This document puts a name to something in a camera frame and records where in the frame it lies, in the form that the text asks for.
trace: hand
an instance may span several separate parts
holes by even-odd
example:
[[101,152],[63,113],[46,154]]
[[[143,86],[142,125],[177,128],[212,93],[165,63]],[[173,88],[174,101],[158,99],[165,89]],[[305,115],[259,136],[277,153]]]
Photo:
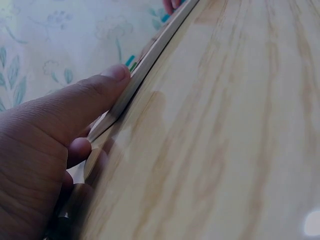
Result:
[[129,81],[117,65],[0,114],[0,239],[40,239],[61,190],[73,185],[66,169],[91,152],[79,136]]
[[164,9],[170,15],[173,14],[174,10],[177,9],[181,4],[181,0],[162,0],[162,2]]

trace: leaf pattern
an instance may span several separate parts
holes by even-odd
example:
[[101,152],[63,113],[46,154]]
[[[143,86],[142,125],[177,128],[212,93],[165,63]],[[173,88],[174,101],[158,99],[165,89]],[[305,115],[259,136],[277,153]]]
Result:
[[19,60],[19,56],[17,55],[12,60],[9,70],[7,71],[7,77],[9,80],[10,89],[14,87],[18,79],[19,71],[20,71],[20,60]]
[[2,67],[4,68],[7,61],[7,51],[4,47],[0,48],[0,61],[2,63]]
[[56,83],[59,82],[58,79],[57,79],[57,77],[56,77],[56,74],[55,74],[54,72],[51,73],[51,77],[52,77],[52,79],[53,79]]
[[4,103],[2,102],[2,99],[0,98],[0,112],[3,112],[3,111],[5,111],[5,110],[6,110],[5,105],[4,105]]
[[6,87],[5,77],[1,72],[0,72],[0,86]]
[[14,93],[13,93],[13,106],[14,107],[23,102],[25,94],[26,94],[26,90],[27,90],[27,79],[26,79],[26,77],[23,77],[23,79],[16,86],[16,89],[14,90]]
[[152,25],[155,30],[159,30],[161,28],[161,23],[158,20],[152,19]]
[[74,79],[72,71],[68,68],[66,68],[64,70],[64,79],[67,84],[70,84],[72,82],[72,80]]
[[157,16],[156,11],[155,11],[153,8],[149,7],[147,11],[148,11],[148,13],[151,14],[152,16],[154,16],[154,17]]

